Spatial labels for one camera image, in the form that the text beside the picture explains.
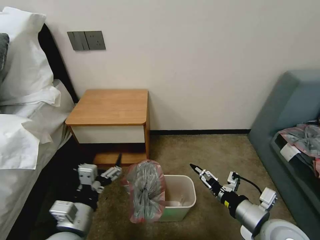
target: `gray sofa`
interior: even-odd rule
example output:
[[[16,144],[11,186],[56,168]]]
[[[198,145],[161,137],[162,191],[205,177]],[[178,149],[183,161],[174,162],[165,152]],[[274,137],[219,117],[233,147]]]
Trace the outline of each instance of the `gray sofa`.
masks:
[[[283,74],[257,116],[249,140],[297,225],[320,239],[320,182],[299,161],[287,162],[274,142],[282,129],[316,119],[320,113],[320,70]]]

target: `wooden tabletop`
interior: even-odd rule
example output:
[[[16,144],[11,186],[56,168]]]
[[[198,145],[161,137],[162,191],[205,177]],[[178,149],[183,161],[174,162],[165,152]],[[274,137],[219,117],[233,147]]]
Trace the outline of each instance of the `wooden tabletop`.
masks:
[[[147,119],[148,90],[87,90],[66,120],[69,126],[143,125]]]

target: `wooden nightstand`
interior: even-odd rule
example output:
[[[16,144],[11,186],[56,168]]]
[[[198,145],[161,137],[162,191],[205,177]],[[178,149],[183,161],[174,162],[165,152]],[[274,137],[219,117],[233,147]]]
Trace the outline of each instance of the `wooden nightstand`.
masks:
[[[149,158],[148,90],[87,90],[66,120],[75,139],[95,151],[94,164]]]

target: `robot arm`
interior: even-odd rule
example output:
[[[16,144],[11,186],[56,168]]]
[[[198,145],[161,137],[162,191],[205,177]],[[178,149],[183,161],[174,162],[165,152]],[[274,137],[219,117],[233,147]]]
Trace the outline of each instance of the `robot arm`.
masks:
[[[80,185],[76,190],[74,201],[55,201],[49,212],[57,220],[57,229],[62,233],[49,239],[85,239],[92,223],[93,212],[97,209],[98,196],[105,186],[117,179],[122,169],[121,154],[115,166],[98,175],[93,164],[81,164],[78,167]]]
[[[230,172],[228,184],[220,185],[218,179],[209,171],[190,164],[199,175],[200,180],[228,209],[230,215],[241,223],[240,233],[245,240],[253,240],[260,233],[261,240],[278,239],[303,239],[308,240],[297,226],[279,219],[269,220],[269,211],[277,200],[276,192],[265,188],[263,192],[252,182],[240,177],[235,172]],[[240,179],[244,179],[259,189],[260,205],[251,203],[244,195],[238,195]]]

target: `black baseboard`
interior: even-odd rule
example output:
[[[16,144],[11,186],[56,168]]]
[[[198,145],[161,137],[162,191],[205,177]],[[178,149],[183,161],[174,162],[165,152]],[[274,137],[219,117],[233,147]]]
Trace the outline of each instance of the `black baseboard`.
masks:
[[[248,134],[251,129],[151,130],[150,135]]]

